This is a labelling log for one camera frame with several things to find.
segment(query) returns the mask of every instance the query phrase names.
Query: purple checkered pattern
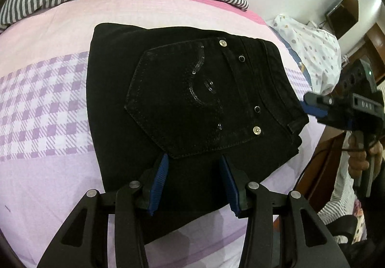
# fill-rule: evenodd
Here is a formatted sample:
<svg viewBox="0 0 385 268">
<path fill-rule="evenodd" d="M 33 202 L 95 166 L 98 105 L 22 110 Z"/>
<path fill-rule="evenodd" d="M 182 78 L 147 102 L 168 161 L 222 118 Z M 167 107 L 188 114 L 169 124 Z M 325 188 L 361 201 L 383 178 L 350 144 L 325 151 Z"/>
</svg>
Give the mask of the purple checkered pattern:
<svg viewBox="0 0 385 268">
<path fill-rule="evenodd" d="M 303 101 L 303 96 L 305 95 L 305 93 L 311 91 L 311 87 L 308 84 L 305 76 L 302 72 L 291 70 L 286 67 L 285 72 L 291 86 L 293 87 L 295 94 L 297 95 L 297 98 L 300 101 Z"/>
<path fill-rule="evenodd" d="M 88 52 L 40 61 L 0 78 L 0 161 L 92 151 Z"/>
</svg>

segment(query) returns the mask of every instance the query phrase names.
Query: blue rubber pad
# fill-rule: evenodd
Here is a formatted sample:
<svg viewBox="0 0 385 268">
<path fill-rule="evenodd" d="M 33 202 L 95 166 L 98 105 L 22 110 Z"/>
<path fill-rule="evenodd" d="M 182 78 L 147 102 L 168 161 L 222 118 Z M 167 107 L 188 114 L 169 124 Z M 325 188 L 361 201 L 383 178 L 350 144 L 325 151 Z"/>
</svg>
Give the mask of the blue rubber pad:
<svg viewBox="0 0 385 268">
<path fill-rule="evenodd" d="M 316 118 L 323 118 L 328 115 L 328 112 L 326 110 L 307 105 L 304 101 L 300 101 L 300 104 L 302 106 L 303 111 L 308 115 L 315 116 Z"/>
<path fill-rule="evenodd" d="M 224 156 L 222 156 L 219 161 L 219 171 L 225 186 L 227 202 L 230 204 L 230 208 L 234 214 L 238 216 L 241 212 L 239 206 L 239 192 L 235 185 L 234 178 L 232 177 L 229 165 L 227 164 L 226 158 Z"/>
<path fill-rule="evenodd" d="M 166 182 L 168 167 L 169 167 L 168 155 L 164 154 L 159 164 L 158 171 L 155 175 L 153 186 L 151 187 L 151 190 L 150 190 L 148 212 L 151 216 L 158 209 L 160 197 L 162 196 L 164 183 Z"/>
</svg>

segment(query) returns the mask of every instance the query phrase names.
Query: polka dot fabric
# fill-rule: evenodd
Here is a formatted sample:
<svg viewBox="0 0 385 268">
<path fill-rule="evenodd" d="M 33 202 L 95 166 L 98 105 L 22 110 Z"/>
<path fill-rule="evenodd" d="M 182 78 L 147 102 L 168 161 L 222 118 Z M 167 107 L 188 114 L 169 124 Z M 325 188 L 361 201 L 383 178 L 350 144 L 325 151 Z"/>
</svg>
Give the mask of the polka dot fabric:
<svg viewBox="0 0 385 268">
<path fill-rule="evenodd" d="M 283 14 L 267 23 L 298 54 L 310 74 L 313 91 L 323 95 L 330 93 L 341 72 L 341 49 L 337 38 L 325 30 L 308 27 Z"/>
</svg>

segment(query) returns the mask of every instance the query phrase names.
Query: black jeans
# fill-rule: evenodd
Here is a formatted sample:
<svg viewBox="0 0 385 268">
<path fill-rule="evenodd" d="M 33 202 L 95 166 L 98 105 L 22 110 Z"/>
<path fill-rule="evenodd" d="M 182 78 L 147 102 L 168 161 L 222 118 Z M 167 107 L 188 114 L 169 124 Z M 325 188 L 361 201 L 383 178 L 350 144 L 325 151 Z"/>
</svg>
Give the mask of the black jeans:
<svg viewBox="0 0 385 268">
<path fill-rule="evenodd" d="M 260 182 L 298 153 L 308 122 L 273 43 L 190 27 L 98 25 L 87 110 L 106 191 L 170 156 L 146 242 L 227 204 L 221 154 Z"/>
</svg>

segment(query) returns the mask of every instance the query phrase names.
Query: back pocket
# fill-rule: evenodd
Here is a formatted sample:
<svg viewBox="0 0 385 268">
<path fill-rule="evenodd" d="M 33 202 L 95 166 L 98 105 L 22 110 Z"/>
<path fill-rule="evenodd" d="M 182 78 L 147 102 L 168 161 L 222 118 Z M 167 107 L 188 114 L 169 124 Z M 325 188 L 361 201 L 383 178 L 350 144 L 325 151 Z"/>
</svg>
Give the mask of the back pocket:
<svg viewBox="0 0 385 268">
<path fill-rule="evenodd" d="M 226 58 L 214 46 L 216 40 L 150 49 L 131 80 L 126 110 L 173 158 L 252 138 L 243 134 L 248 123 L 244 104 Z"/>
</svg>

